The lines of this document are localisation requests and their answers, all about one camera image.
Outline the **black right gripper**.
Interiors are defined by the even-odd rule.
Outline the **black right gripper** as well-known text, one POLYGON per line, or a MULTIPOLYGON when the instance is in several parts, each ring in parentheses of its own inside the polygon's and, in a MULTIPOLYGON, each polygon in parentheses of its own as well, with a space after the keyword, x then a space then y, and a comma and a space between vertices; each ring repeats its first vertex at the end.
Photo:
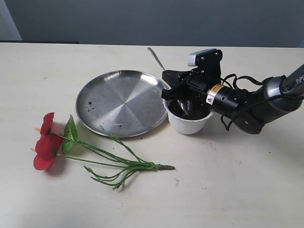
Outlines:
POLYGON ((249 96, 248 90, 237 87, 236 74, 221 78, 219 74, 208 75, 198 69, 165 70, 161 77, 171 88, 162 90, 162 99, 190 100, 193 105, 204 105, 223 116, 233 116, 249 96))

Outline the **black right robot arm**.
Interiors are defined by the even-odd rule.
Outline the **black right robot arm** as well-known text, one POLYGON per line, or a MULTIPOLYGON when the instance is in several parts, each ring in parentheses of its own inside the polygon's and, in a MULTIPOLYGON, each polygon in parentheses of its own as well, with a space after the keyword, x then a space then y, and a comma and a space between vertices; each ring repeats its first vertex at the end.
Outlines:
POLYGON ((220 64, 197 67, 190 71, 165 70, 162 79, 169 84, 163 90, 164 100, 191 100, 230 119, 232 124, 248 134, 259 134, 265 124, 297 110, 304 99, 304 67, 300 66, 290 76, 278 76, 258 82, 260 88, 250 92, 236 85, 225 86, 220 64))

